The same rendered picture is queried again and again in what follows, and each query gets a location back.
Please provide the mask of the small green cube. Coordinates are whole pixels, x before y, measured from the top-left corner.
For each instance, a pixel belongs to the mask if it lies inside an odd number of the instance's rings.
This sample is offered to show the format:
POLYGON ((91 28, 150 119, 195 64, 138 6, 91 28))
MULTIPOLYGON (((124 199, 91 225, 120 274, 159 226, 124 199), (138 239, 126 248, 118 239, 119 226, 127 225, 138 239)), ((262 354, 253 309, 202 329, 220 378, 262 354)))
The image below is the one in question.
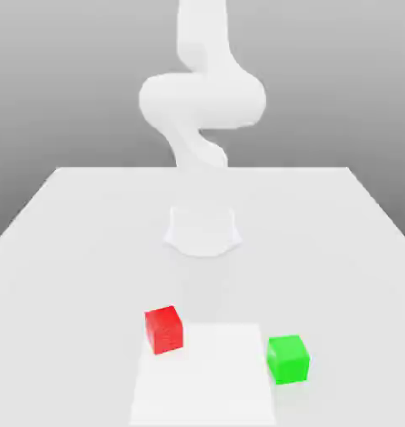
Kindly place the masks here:
POLYGON ((270 337, 267 366, 275 384, 293 384, 308 379, 310 355, 299 335, 270 337))

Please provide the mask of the small red cube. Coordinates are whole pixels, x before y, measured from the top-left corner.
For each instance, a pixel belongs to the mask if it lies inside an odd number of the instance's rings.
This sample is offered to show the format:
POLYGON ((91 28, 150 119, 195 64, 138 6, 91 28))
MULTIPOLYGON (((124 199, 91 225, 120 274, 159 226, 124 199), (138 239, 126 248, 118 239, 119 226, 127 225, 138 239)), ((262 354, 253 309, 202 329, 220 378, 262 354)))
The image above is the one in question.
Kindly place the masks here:
POLYGON ((155 355, 183 347, 183 322, 173 305, 144 313, 148 342, 155 355))

